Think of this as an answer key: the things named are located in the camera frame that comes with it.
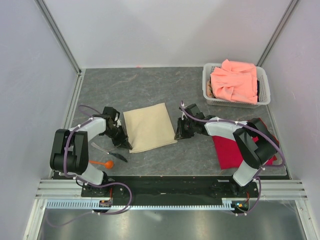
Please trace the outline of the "beige cloth napkin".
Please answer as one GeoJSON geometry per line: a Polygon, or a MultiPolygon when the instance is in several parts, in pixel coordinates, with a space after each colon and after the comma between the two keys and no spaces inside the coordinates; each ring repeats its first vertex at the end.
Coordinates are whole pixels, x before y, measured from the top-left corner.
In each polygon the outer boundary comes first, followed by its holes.
{"type": "Polygon", "coordinates": [[[175,131],[165,103],[123,113],[131,154],[175,144],[175,131]]]}

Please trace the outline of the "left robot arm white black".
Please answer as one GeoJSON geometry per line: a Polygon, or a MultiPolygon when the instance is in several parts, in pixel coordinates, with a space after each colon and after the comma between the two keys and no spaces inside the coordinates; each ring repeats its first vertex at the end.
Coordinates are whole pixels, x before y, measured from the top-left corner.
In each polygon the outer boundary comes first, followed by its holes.
{"type": "Polygon", "coordinates": [[[99,197],[110,191],[108,175],[97,169],[89,160],[89,141],[96,136],[107,136],[116,148],[132,150],[128,135],[120,121],[120,112],[106,106],[102,113],[89,116],[88,120],[69,129],[55,132],[50,168],[92,186],[99,197]]]}

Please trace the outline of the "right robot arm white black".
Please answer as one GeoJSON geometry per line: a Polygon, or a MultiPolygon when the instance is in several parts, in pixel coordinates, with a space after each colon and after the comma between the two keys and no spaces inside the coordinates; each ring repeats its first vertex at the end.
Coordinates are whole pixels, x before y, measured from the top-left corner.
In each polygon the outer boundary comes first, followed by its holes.
{"type": "Polygon", "coordinates": [[[242,196],[267,161],[280,152],[279,142],[259,118],[234,121],[213,115],[205,116],[195,103],[185,106],[182,102],[179,109],[182,116],[177,120],[175,140],[190,139],[197,133],[221,137],[236,144],[242,162],[229,184],[229,191],[235,197],[242,196]]]}

